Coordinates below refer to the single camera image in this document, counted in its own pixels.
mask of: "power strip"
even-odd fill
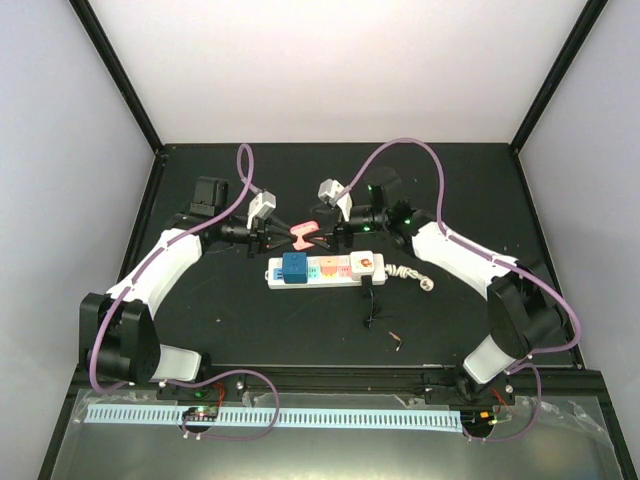
[[[387,280],[384,257],[369,251],[352,252],[350,255],[307,257],[306,283],[285,283],[282,275],[282,257],[270,258],[264,278],[269,288],[327,288],[357,287],[360,277],[371,275],[373,285],[383,285]]]

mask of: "white backdrop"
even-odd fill
[[[585,0],[92,0],[163,142],[508,142]]]
[[[0,478],[33,480],[153,153],[69,2],[0,1]]]

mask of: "small wire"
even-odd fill
[[[507,404],[507,402],[505,402],[505,401],[504,401],[504,398],[502,398],[502,397],[500,396],[500,394],[498,393],[498,391],[497,391],[495,388],[491,387],[491,393],[493,393],[493,396],[494,396],[494,397],[496,397],[496,398],[498,399],[498,401],[499,401],[502,405],[504,405],[505,407],[507,407],[507,410],[509,410],[509,412],[511,412],[511,413],[513,414],[513,408],[511,408],[511,406],[510,406],[510,405],[508,405],[508,404]]]
[[[222,406],[222,401],[224,400],[224,396],[227,394],[227,389],[224,388],[224,385],[220,382],[214,383],[212,385],[213,388],[217,388],[220,393],[218,394],[218,408]]]

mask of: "cable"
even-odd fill
[[[481,442],[486,442],[486,443],[510,442],[511,440],[517,440],[518,438],[523,437],[524,435],[529,433],[529,431],[536,424],[536,421],[538,420],[538,417],[540,416],[540,404],[542,403],[542,380],[540,379],[540,372],[535,367],[535,365],[532,364],[532,363],[523,363],[523,364],[519,365],[518,367],[519,368],[516,370],[516,372],[519,372],[520,370],[522,370],[524,368],[530,368],[531,370],[533,370],[533,374],[536,377],[536,406],[535,406],[535,408],[533,410],[533,416],[531,417],[531,420],[529,420],[529,423],[527,424],[527,426],[524,427],[522,430],[520,430],[518,433],[515,433],[513,435],[510,435],[510,436],[504,437],[504,438],[480,438],[480,437],[474,437],[473,435],[471,435],[467,431],[466,428],[462,427],[462,432],[469,439],[469,441],[479,440]]]
[[[251,149],[249,149],[249,152],[250,152],[249,153],[249,171],[251,171],[251,162],[253,162],[253,152],[251,152]],[[251,183],[251,179],[244,176],[244,171],[242,170],[242,154],[240,153],[239,149],[236,155],[236,169],[238,170],[238,176],[240,177],[240,180],[242,181],[242,183],[244,183],[245,185],[249,185],[249,190],[251,190],[251,192],[254,195],[257,195],[258,193],[260,193],[260,189],[256,187],[253,183]]]
[[[221,373],[220,375],[216,375],[215,377],[211,377],[208,380],[204,380],[198,383],[186,383],[186,382],[180,382],[178,380],[168,380],[167,383],[170,383],[172,385],[177,385],[179,387],[185,387],[185,388],[200,388],[200,387],[204,387],[205,385],[209,385],[210,383],[215,383],[218,380],[222,380],[223,378],[231,377],[232,375],[252,375],[254,377],[259,378],[263,382],[265,382],[267,386],[271,389],[271,391],[273,392],[274,401],[276,403],[276,409],[275,409],[275,412],[273,413],[273,418],[271,419],[271,422],[269,423],[269,425],[267,425],[264,430],[254,435],[249,435],[247,437],[229,437],[227,435],[209,435],[205,433],[194,434],[193,432],[189,432],[186,427],[186,419],[185,419],[185,421],[182,422],[182,432],[184,433],[185,438],[188,438],[191,435],[191,436],[195,436],[196,438],[205,438],[207,440],[250,442],[252,440],[257,440],[259,438],[264,437],[267,433],[269,433],[273,429],[274,425],[278,421],[278,417],[280,416],[280,397],[278,395],[278,391],[276,390],[276,387],[273,384],[273,382],[271,382],[271,380],[269,380],[267,377],[265,377],[263,374],[259,372],[256,372],[254,370],[237,369],[237,370],[230,370],[228,372]]]
[[[433,280],[431,280],[426,275],[421,274],[417,270],[413,268],[409,268],[405,265],[394,265],[393,263],[387,263],[384,266],[384,271],[390,277],[398,277],[398,278],[412,278],[414,280],[420,281],[420,288],[425,292],[430,292],[433,290]]]
[[[341,197],[343,197],[353,189],[355,184],[358,183],[358,180],[360,180],[360,177],[362,177],[362,175],[364,174],[365,170],[369,167],[371,162],[373,162],[378,157],[380,153],[382,153],[384,150],[386,150],[390,146],[397,145],[400,143],[414,143],[422,147],[424,150],[427,151],[427,153],[429,153],[433,162],[435,163],[436,170],[438,171],[438,183],[439,183],[438,184],[438,200],[436,202],[436,220],[438,222],[438,227],[440,228],[440,231],[442,232],[442,234],[447,236],[449,234],[449,231],[444,221],[442,220],[442,207],[444,203],[444,188],[445,188],[444,170],[442,169],[442,162],[440,161],[438,154],[435,152],[435,150],[433,150],[433,148],[431,148],[426,143],[420,140],[417,140],[415,138],[398,138],[395,140],[391,140],[390,142],[387,142],[385,144],[382,144],[378,148],[376,148],[374,152],[371,155],[369,155],[369,158],[367,158],[367,160],[362,164],[362,167],[360,167],[360,170],[358,170],[358,172],[355,174],[355,176],[353,177],[353,180],[351,180],[349,185],[347,185],[334,198],[332,203],[335,204]],[[515,265],[511,265],[502,260],[492,258],[491,255],[488,255],[478,250],[475,246],[470,245],[469,243],[464,241],[464,239],[462,239],[461,237],[458,237],[455,234],[450,234],[448,235],[448,238],[453,242],[455,242],[457,245],[460,245],[461,247],[466,248],[470,252],[473,252],[476,255],[479,255],[485,260],[493,261],[496,265],[507,268],[508,270],[514,273],[517,273],[521,277],[526,278],[527,280],[529,280],[530,282],[532,282],[533,284],[537,285],[538,287],[543,289],[545,292],[547,292],[567,312],[567,314],[569,315],[569,320],[573,325],[573,331],[574,331],[573,339],[570,342],[566,343],[565,345],[559,345],[557,347],[534,348],[530,352],[530,355],[533,355],[536,353],[564,352],[565,350],[572,349],[580,342],[580,338],[582,337],[582,324],[580,323],[580,320],[578,319],[578,316],[574,312],[573,308],[571,308],[569,303],[562,297],[562,295],[560,295],[558,292],[556,292],[553,288],[551,288],[549,285],[547,285],[544,281],[540,280],[535,275],[532,275],[531,273],[519,267],[516,267]],[[514,362],[510,367],[517,367],[519,365],[522,365],[522,361],[524,361],[524,359]]]
[[[238,154],[236,155],[236,166],[238,167],[238,170],[239,171],[242,170],[241,163],[242,163],[243,152],[247,152],[247,157],[249,159],[249,174],[247,177],[245,177],[246,181],[243,181],[244,187],[240,192],[240,194],[238,195],[238,198],[236,198],[235,202],[233,202],[233,204],[231,204],[229,208],[225,209],[219,215],[216,215],[215,217],[207,220],[206,222],[202,222],[201,224],[196,225],[195,227],[192,227],[189,230],[182,232],[181,234],[173,237],[171,240],[167,242],[166,249],[168,249],[169,247],[171,247],[171,245],[175,244],[176,242],[186,237],[187,235],[191,235],[193,233],[199,232],[203,228],[207,228],[219,222],[220,220],[225,218],[227,215],[231,214],[236,208],[238,208],[240,203],[242,203],[242,201],[247,196],[247,193],[252,186],[251,181],[253,180],[253,171],[254,171],[253,151],[251,150],[251,147],[246,143],[243,143],[242,145],[240,145],[240,147],[238,147]],[[102,323],[100,324],[100,328],[98,329],[98,333],[96,334],[96,340],[93,343],[93,348],[91,350],[91,358],[89,360],[89,382],[91,383],[91,388],[93,388],[98,393],[101,393],[103,395],[107,393],[111,393],[114,390],[117,390],[118,388],[122,387],[123,385],[126,385],[127,383],[127,382],[117,382],[107,388],[103,388],[102,386],[100,386],[100,384],[98,383],[97,375],[96,375],[96,369],[98,365],[98,352],[100,351],[100,347],[102,346],[102,341],[107,332],[107,329],[109,328],[109,323],[111,322],[111,319],[113,318],[113,315],[115,314],[116,310],[118,309],[118,307],[120,306],[120,304],[122,303],[126,295],[129,292],[135,290],[136,283],[138,282],[138,280],[140,280],[140,277],[145,272],[145,270],[149,267],[149,265],[151,265],[153,261],[156,258],[158,258],[158,256],[160,256],[162,252],[164,252],[166,249],[164,247],[157,248],[151,255],[149,255],[149,257],[142,264],[140,264],[135,275],[131,277],[131,286],[125,287],[122,290],[122,292],[120,292],[120,295],[118,295],[118,297],[111,304],[111,307],[109,307],[109,310],[107,311],[107,314],[105,315],[104,320],[102,320]]]

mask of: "black frame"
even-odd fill
[[[120,270],[119,279],[133,269],[140,252],[141,241],[147,227],[149,216],[158,186],[162,180],[164,166],[167,160],[165,154],[165,145],[156,133],[151,120],[149,119],[142,102],[136,94],[133,85],[122,67],[113,47],[111,46],[106,33],[102,29],[100,22],[93,11],[88,0],[69,0],[73,6],[78,18],[85,27],[87,34],[93,42],[96,50],[100,54],[109,73],[111,74],[118,89],[131,110],[134,118],[138,122],[140,129],[145,135],[149,146],[155,154],[155,160],[150,172],[149,180],[144,191],[144,196],[138,211],[136,223],[133,228],[131,238],[127,247],[127,251]],[[544,109],[551,100],[556,89],[560,85],[562,78],[568,71],[573,59],[578,54],[587,35],[593,28],[600,13],[604,9],[607,0],[588,0],[584,9],[576,21],[569,37],[558,54],[551,70],[549,71],[544,83],[542,84],[535,100],[533,101],[529,111],[524,117],[515,137],[513,138],[510,148],[513,152],[514,161],[517,162],[523,185],[526,186],[524,173],[518,158],[519,152],[522,150],[525,142],[535,128]],[[536,222],[540,238],[542,229],[540,222],[535,214],[535,208],[529,197],[531,212]],[[545,260],[552,267],[551,257],[546,250]],[[553,268],[551,275],[557,284],[556,274]],[[544,393],[546,395],[555,396],[595,396],[598,398],[600,408],[605,418],[609,435],[614,444],[615,453],[620,464],[620,468],[627,479],[637,479],[631,456],[627,449],[624,437],[618,422],[615,410],[611,403],[602,374],[598,371],[582,369],[582,356],[578,348],[575,348],[573,354],[578,359],[578,366],[574,369],[554,369],[540,367]],[[417,369],[367,369],[367,368],[315,368],[315,367],[288,367],[288,368],[262,368],[259,369],[265,375],[268,375],[279,390],[292,391],[300,388],[330,391],[332,389],[344,391],[344,379],[349,378],[351,383],[355,383],[350,391],[364,393],[370,391],[369,388],[378,391],[381,390],[405,390],[415,392],[416,385],[422,382],[423,375],[437,374],[441,370],[433,370],[429,368]],[[359,382],[353,382],[353,378],[361,376],[366,378],[366,382],[361,385]],[[510,379],[514,389],[523,395],[535,395],[536,383],[532,373],[522,372]],[[58,422],[56,424],[49,448],[44,458],[39,479],[45,480],[51,478],[56,462],[56,457],[62,445],[64,432],[71,416],[73,405],[77,393],[80,389],[90,388],[86,372],[76,370],[71,385],[64,399]],[[261,388],[254,385],[249,388]]]

